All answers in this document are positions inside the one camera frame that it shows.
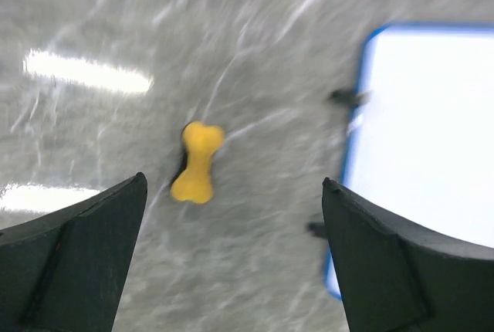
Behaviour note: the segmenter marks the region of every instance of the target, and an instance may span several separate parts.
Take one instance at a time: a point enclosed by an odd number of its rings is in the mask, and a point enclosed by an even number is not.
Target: marble-patterned floor
[[[492,22],[494,0],[0,0],[0,228],[142,171],[115,331],[338,332],[320,217],[360,44],[390,20]],[[215,197],[167,183],[190,120],[226,132]]]

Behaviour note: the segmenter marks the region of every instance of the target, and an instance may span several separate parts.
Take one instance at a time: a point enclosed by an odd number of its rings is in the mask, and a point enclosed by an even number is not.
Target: dog bone toy
[[[173,198],[199,204],[212,198],[212,157],[223,145],[224,139],[225,134],[218,126],[205,126],[195,121],[185,127],[182,132],[184,156],[181,168],[171,184]]]

